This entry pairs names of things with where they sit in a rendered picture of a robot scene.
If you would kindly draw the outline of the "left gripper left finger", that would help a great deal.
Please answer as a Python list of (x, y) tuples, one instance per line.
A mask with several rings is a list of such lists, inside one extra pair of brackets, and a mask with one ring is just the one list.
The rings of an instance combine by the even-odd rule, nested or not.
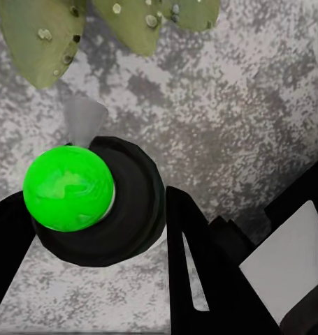
[(35, 235), (23, 191), (0, 201), (0, 303)]

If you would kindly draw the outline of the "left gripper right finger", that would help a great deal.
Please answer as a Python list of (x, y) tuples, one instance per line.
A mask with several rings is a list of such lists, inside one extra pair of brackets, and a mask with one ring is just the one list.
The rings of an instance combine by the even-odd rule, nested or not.
[[(171, 335), (284, 335), (194, 199), (166, 187)], [(194, 308), (185, 234), (209, 311)]]

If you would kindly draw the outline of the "insectifuge atomizer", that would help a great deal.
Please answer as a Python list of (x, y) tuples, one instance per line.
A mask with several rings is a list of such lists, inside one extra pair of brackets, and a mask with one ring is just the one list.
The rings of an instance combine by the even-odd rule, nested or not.
[(71, 144), (37, 158), (23, 194), (43, 246), (81, 267), (108, 267), (167, 238), (166, 187), (156, 163), (136, 144), (96, 135), (107, 105), (61, 103)]

